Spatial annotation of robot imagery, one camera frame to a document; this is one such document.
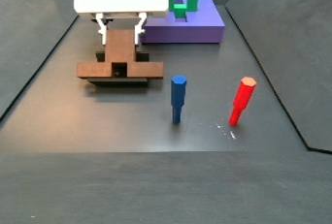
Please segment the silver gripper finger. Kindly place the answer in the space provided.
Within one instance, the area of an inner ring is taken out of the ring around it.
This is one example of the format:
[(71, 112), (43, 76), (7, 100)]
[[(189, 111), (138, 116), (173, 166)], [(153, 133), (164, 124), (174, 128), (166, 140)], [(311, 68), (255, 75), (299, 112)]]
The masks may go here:
[(97, 14), (97, 22), (98, 25), (101, 27), (99, 33), (102, 34), (102, 43), (103, 45), (106, 44), (106, 24), (103, 23), (103, 19), (105, 19), (105, 14), (103, 13), (98, 13)]
[(146, 32), (144, 29), (144, 25), (146, 23), (148, 14), (140, 13), (140, 22), (136, 25), (136, 45), (141, 43), (141, 35)]

